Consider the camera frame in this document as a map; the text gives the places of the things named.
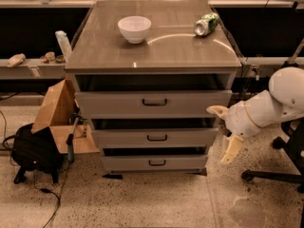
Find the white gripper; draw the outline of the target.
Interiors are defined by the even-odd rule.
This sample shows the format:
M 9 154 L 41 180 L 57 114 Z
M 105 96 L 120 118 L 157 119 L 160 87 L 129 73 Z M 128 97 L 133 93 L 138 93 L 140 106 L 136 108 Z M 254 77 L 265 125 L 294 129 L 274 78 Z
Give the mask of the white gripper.
M 250 118 L 243 101 L 230 106 L 229 109 L 222 105 L 211 105 L 206 111 L 225 120 L 226 128 L 233 134 L 223 137 L 224 154 L 220 160 L 222 164 L 230 164 L 243 146 L 242 138 L 254 136 L 260 131 L 260 127 Z

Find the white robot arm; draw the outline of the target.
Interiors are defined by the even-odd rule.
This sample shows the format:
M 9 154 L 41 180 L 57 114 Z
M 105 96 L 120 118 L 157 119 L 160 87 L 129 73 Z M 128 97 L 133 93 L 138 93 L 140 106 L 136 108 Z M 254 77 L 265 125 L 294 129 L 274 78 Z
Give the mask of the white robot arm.
M 223 119 L 231 132 L 220 160 L 222 164 L 230 164 L 238 155 L 243 141 L 255 136 L 263 127 L 304 115 L 304 70 L 284 67 L 272 75 L 268 90 L 230 107 L 212 105 L 206 111 Z

